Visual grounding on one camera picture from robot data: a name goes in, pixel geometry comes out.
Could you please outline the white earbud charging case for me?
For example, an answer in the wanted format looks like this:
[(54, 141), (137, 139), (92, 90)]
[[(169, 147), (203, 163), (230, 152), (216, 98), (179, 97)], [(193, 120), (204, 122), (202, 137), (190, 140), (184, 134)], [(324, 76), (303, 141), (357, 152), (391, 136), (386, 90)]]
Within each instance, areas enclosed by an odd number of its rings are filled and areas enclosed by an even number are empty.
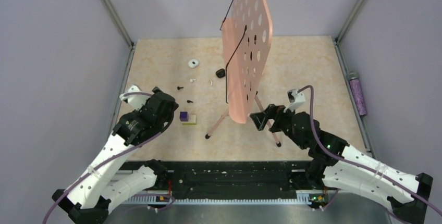
[(196, 68), (199, 64), (200, 64), (200, 63), (199, 63), (199, 61), (198, 61), (197, 59), (192, 59), (192, 60), (190, 60), (190, 61), (188, 62), (188, 66), (189, 66), (191, 69)]

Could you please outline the pink music stand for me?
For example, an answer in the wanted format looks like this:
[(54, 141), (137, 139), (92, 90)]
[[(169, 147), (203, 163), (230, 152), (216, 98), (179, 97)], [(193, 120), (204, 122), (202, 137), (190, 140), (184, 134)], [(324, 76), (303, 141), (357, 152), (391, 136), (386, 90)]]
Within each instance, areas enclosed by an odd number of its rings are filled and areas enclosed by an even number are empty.
[(266, 0), (231, 0), (220, 26), (227, 109), (205, 135), (209, 139), (226, 117), (245, 124), (253, 106), (264, 107), (259, 84), (272, 45), (273, 22)]

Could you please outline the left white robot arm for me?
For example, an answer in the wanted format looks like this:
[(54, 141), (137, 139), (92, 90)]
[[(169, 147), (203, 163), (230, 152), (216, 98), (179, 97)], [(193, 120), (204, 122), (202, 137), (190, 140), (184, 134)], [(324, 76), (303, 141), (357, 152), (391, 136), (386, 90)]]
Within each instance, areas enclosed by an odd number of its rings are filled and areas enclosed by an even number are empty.
[(99, 154), (82, 175), (68, 188), (54, 192), (54, 204), (46, 213), (44, 223), (55, 207), (60, 207), (74, 223), (104, 223), (116, 207), (140, 191), (166, 185), (167, 168), (156, 159), (144, 162), (123, 179), (111, 180), (137, 149), (169, 128), (178, 103), (158, 87), (146, 93), (133, 85), (119, 97), (133, 110), (119, 118)]

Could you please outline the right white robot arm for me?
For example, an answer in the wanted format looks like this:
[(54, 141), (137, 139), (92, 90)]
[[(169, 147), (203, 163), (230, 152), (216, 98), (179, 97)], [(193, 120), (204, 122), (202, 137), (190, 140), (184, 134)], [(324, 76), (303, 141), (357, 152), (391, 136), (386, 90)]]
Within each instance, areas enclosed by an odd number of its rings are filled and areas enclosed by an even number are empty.
[(313, 189), (336, 188), (381, 204), (408, 223), (424, 223), (433, 178), (411, 175), (365, 155), (344, 139), (320, 129), (306, 112), (295, 113), (270, 104), (250, 114), (258, 130), (273, 120), (270, 132), (282, 132), (312, 158), (304, 182)]

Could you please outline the black earbud charging case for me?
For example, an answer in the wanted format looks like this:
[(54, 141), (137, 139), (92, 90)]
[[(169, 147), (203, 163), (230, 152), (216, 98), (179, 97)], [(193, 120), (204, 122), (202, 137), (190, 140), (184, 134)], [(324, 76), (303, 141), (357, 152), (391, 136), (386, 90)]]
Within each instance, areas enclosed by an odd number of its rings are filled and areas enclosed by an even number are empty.
[(216, 75), (217, 78), (222, 79), (222, 78), (224, 78), (226, 76), (226, 70), (224, 68), (223, 69), (219, 69), (219, 70), (217, 70), (215, 72), (215, 75)]

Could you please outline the purple and wood blocks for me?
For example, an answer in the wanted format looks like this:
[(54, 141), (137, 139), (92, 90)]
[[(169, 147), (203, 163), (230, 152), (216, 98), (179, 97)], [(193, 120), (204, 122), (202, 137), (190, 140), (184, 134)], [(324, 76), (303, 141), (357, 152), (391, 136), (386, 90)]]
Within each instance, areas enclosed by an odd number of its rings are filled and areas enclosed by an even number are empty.
[(196, 125), (197, 116), (189, 114), (187, 111), (181, 111), (179, 113), (179, 120), (182, 125)]

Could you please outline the purple glitter bottle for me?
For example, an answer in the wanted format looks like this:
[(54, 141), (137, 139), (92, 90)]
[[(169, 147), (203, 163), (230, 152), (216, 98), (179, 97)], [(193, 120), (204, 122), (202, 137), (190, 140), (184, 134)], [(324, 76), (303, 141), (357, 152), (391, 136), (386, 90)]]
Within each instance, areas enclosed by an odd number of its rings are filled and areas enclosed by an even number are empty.
[(364, 96), (362, 93), (362, 87), (359, 80), (359, 75), (357, 72), (351, 72), (347, 75), (347, 79), (350, 85), (352, 96), (360, 117), (367, 115), (366, 105), (364, 101)]

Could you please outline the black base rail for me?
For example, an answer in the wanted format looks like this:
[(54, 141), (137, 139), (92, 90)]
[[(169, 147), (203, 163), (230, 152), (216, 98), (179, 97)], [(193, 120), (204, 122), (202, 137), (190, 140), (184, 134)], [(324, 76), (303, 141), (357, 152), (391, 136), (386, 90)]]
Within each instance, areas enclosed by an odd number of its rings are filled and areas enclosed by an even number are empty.
[(152, 193), (169, 193), (177, 200), (295, 200), (302, 192), (314, 197), (328, 193), (311, 185), (305, 175), (307, 161), (162, 161), (166, 171)]

